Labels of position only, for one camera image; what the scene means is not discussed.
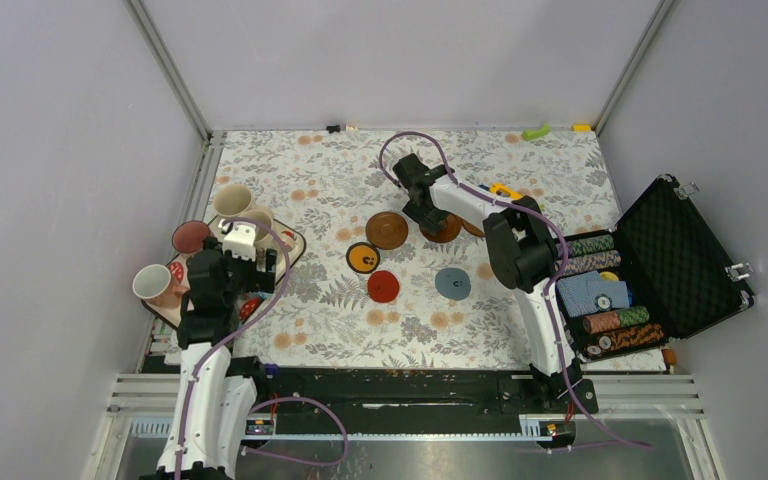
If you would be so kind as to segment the brown wooden coaster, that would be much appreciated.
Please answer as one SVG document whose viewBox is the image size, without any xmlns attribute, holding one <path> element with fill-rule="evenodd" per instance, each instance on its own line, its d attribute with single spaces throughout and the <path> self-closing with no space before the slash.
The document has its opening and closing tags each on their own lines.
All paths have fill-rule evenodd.
<svg viewBox="0 0 768 480">
<path fill-rule="evenodd" d="M 404 217 L 393 211 L 373 215 L 366 223 L 367 240 L 376 248 L 393 250 L 405 243 L 409 226 Z"/>
<path fill-rule="evenodd" d="M 461 224 L 462 224 L 463 229 L 465 231 L 467 231 L 468 233 L 470 233 L 471 235 L 473 235 L 475 237 L 478 237 L 478 238 L 484 238 L 485 237 L 484 232 L 479 227 L 469 223 L 465 219 L 461 219 Z"/>
<path fill-rule="evenodd" d="M 432 233 L 424 226 L 420 227 L 421 234 L 429 241 L 444 244 L 453 241 L 462 230 L 462 221 L 459 217 L 453 214 L 449 214 L 443 222 L 443 228 L 437 232 Z"/>
</svg>

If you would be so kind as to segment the brown wooden coaster top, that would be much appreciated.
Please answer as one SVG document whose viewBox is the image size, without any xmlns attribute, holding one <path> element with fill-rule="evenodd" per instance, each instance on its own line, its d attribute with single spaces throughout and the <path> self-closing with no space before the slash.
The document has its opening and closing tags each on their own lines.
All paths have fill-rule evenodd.
<svg viewBox="0 0 768 480">
<path fill-rule="evenodd" d="M 393 250 L 405 243 L 409 226 L 404 217 L 393 211 L 373 215 L 366 223 L 367 240 L 376 248 Z"/>
</svg>

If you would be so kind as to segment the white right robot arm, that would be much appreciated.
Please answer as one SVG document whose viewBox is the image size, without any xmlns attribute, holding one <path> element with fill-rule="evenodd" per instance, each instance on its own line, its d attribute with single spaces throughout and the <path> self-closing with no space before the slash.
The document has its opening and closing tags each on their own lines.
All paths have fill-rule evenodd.
<svg viewBox="0 0 768 480">
<path fill-rule="evenodd" d="M 588 391 L 556 298 L 557 245 L 537 204 L 458 181 L 445 164 L 430 168 L 415 154 L 393 172 L 409 196 L 403 212 L 419 226 L 439 234 L 455 215 L 483 232 L 492 272 L 513 292 L 527 332 L 535 402 L 549 412 L 585 413 Z"/>
</svg>

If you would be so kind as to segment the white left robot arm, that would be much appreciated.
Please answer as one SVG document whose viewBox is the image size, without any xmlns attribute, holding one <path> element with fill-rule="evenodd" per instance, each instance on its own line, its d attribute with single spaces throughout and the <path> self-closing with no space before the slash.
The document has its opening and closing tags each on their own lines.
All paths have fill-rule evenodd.
<svg viewBox="0 0 768 480">
<path fill-rule="evenodd" d="M 269 401 L 260 360 L 246 357 L 232 375 L 230 335 L 239 328 L 238 299 L 275 289 L 280 252 L 237 258 L 210 239 L 187 265 L 181 292 L 180 381 L 166 444 L 153 479 L 232 479 L 248 411 Z"/>
</svg>

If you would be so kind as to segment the blue-grey round coaster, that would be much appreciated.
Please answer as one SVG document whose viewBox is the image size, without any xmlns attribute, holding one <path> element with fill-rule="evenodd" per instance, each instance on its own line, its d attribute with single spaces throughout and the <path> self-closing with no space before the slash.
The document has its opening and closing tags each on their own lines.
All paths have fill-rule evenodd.
<svg viewBox="0 0 768 480">
<path fill-rule="evenodd" d="M 437 292 L 446 299 L 462 301 L 471 293 L 469 275 L 460 268 L 447 267 L 435 275 L 434 285 Z"/>
</svg>

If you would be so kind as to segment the yellow black-rimmed coaster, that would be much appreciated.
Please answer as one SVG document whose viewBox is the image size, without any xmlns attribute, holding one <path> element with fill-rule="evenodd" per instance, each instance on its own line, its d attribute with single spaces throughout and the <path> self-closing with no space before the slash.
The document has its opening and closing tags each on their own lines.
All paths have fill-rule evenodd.
<svg viewBox="0 0 768 480">
<path fill-rule="evenodd" d="M 358 274 L 371 274 L 380 265 L 379 250 L 367 242 L 352 244 L 345 255 L 349 268 Z"/>
</svg>

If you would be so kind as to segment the red round coaster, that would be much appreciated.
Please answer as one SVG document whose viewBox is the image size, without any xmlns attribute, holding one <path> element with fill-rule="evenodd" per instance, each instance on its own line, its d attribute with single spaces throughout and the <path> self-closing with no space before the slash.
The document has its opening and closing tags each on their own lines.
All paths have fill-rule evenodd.
<svg viewBox="0 0 768 480">
<path fill-rule="evenodd" d="M 400 293 L 400 283 L 390 271 L 376 271 L 369 276 L 367 293 L 377 303 L 394 301 Z"/>
</svg>

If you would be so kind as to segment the floral tablecloth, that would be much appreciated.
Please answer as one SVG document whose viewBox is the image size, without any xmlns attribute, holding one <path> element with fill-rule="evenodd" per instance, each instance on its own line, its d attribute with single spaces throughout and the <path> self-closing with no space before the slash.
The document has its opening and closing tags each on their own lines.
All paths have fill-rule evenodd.
<svg viewBox="0 0 768 480">
<path fill-rule="evenodd" d="M 500 285 L 482 239 L 462 232 L 437 244 L 417 227 L 383 251 L 400 293 L 377 303 L 367 277 L 346 262 L 365 239 L 367 221 L 400 211 L 406 194 L 380 171 L 409 153 L 429 166 L 447 158 L 456 176 L 501 183 L 534 197 L 568 235 L 610 228 L 621 210 L 595 135 L 561 131 L 535 141 L 501 131 L 434 132 L 428 139 L 385 131 L 231 132 L 209 180 L 212 194 L 247 186 L 258 205 L 298 231 L 306 248 L 274 309 L 235 343 L 239 355 L 281 366 L 523 369 L 528 338 L 512 293 Z M 437 272 L 453 267 L 471 280 L 462 301 L 441 296 Z"/>
</svg>

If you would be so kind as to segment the pink mug dark rim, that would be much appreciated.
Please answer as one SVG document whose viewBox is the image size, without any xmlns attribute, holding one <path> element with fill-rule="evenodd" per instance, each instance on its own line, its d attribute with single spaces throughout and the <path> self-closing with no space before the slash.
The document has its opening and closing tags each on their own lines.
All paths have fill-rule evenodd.
<svg viewBox="0 0 768 480">
<path fill-rule="evenodd" d="M 172 234 L 173 249 L 179 255 L 192 255 L 203 248 L 203 242 L 212 235 L 203 221 L 190 220 L 179 225 Z"/>
</svg>

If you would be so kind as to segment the pink mug white inside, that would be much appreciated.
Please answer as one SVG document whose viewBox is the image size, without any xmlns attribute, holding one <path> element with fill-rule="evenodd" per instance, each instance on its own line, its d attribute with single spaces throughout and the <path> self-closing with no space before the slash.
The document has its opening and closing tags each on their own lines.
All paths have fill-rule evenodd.
<svg viewBox="0 0 768 480">
<path fill-rule="evenodd" d="M 178 308 L 186 291 L 169 268 L 161 264 L 143 267 L 132 281 L 136 297 L 160 308 Z"/>
</svg>

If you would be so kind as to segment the yellow toy shape sorter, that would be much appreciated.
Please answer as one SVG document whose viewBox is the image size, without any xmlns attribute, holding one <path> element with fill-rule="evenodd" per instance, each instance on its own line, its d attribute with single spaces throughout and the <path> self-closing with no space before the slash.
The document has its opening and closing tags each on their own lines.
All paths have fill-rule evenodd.
<svg viewBox="0 0 768 480">
<path fill-rule="evenodd" d="M 492 184 L 489 187 L 491 194 L 491 204 L 500 208 L 510 208 L 515 211 L 534 211 L 541 212 L 537 200 L 531 195 L 527 195 L 524 190 L 518 191 L 501 183 Z"/>
</svg>

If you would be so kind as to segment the cream mug far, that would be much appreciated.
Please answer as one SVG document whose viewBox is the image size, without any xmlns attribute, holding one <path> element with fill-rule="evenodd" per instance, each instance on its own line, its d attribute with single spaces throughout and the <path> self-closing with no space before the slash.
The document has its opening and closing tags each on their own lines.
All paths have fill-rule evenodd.
<svg viewBox="0 0 768 480">
<path fill-rule="evenodd" d="M 254 204 L 252 191 L 242 184 L 226 185 L 214 195 L 212 201 L 213 209 L 222 218 L 241 216 Z"/>
</svg>

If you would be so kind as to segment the white mushroom pattern tray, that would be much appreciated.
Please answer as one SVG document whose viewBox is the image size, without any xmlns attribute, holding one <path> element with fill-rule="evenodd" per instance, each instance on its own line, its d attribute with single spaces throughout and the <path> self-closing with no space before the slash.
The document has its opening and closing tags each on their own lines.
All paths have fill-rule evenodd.
<svg viewBox="0 0 768 480">
<path fill-rule="evenodd" d="M 226 219 L 219 216 L 214 216 L 211 219 L 211 221 L 207 223 L 212 233 L 212 235 L 208 238 L 217 238 L 221 242 L 223 235 L 219 230 L 219 226 L 220 226 L 220 223 L 223 221 L 226 222 Z M 289 265 L 293 266 L 301 257 L 301 255 L 304 253 L 306 248 L 306 240 L 298 231 L 289 228 L 287 225 L 277 220 L 274 220 L 274 231 L 276 232 L 279 240 L 281 241 L 281 246 L 287 251 L 288 259 L 290 261 Z M 257 250 L 256 259 L 258 260 L 260 265 L 264 264 L 265 260 L 268 258 L 268 255 L 272 251 L 276 253 L 275 286 L 279 285 L 281 282 L 281 279 L 284 277 L 287 270 L 287 263 L 285 262 L 285 258 L 283 256 L 281 249 L 278 247 L 277 244 L 274 244 L 271 248 L 266 248 L 266 249 L 256 248 L 256 250 Z M 200 251 L 192 255 L 177 254 L 167 264 L 167 267 L 172 272 L 172 274 L 176 277 L 176 279 L 180 282 L 180 284 L 186 287 L 187 289 L 190 288 L 189 271 L 194 267 L 197 256 L 199 255 Z M 247 298 L 253 295 L 254 293 L 267 294 L 266 292 L 242 293 L 236 301 L 236 306 L 238 307 L 239 310 L 243 308 L 244 302 L 247 301 Z M 146 310 L 151 312 L 159 320 L 169 325 L 173 330 L 177 330 L 179 328 L 179 325 L 181 322 L 181 305 L 178 308 L 167 309 L 167 308 L 160 308 L 160 307 L 150 305 L 141 299 L 140 301 Z"/>
</svg>

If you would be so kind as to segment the green plastic block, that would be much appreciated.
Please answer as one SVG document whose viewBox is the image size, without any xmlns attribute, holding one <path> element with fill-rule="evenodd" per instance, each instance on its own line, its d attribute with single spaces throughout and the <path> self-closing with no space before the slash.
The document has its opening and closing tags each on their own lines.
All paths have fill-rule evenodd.
<svg viewBox="0 0 768 480">
<path fill-rule="evenodd" d="M 524 141 L 534 141 L 545 137 L 551 132 L 551 126 L 548 123 L 544 123 L 542 126 L 536 129 L 524 130 L 521 134 L 521 138 Z"/>
</svg>

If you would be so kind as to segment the black poker chip case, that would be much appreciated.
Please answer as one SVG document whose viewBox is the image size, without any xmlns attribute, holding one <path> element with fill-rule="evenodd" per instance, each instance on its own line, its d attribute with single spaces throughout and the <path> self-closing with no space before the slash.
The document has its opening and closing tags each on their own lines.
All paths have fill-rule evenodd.
<svg viewBox="0 0 768 480">
<path fill-rule="evenodd" d="M 661 175 L 612 228 L 567 237 L 556 286 L 574 352 L 596 361 L 658 348 L 753 305 L 751 268 L 723 249 L 696 190 Z"/>
</svg>

